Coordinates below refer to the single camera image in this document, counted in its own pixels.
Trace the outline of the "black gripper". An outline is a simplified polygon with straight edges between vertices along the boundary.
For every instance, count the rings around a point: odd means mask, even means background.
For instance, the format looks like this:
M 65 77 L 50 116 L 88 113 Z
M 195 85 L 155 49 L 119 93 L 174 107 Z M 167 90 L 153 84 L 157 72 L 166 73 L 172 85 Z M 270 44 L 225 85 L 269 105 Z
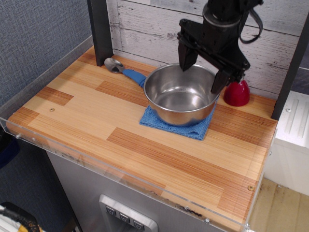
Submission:
M 198 23 L 188 19 L 179 22 L 179 66 L 184 72 L 201 56 L 218 69 L 211 93 L 219 94 L 231 82 L 240 82 L 250 64 L 239 48 L 239 33 L 243 25 L 235 22 L 204 19 Z

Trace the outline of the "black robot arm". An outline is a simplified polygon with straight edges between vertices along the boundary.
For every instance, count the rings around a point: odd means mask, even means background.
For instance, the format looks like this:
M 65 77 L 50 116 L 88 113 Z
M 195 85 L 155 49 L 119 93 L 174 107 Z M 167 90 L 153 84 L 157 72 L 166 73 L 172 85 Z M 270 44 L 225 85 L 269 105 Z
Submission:
M 239 42 L 250 44 L 259 38 L 256 35 L 244 40 L 241 33 L 248 16 L 254 19 L 260 31 L 263 30 L 262 20 L 254 10 L 261 4 L 261 0 L 210 0 L 203 8 L 202 23 L 180 20 L 178 55 L 181 69 L 188 70 L 201 56 L 218 69 L 212 93 L 220 93 L 232 82 L 239 83 L 250 68 Z

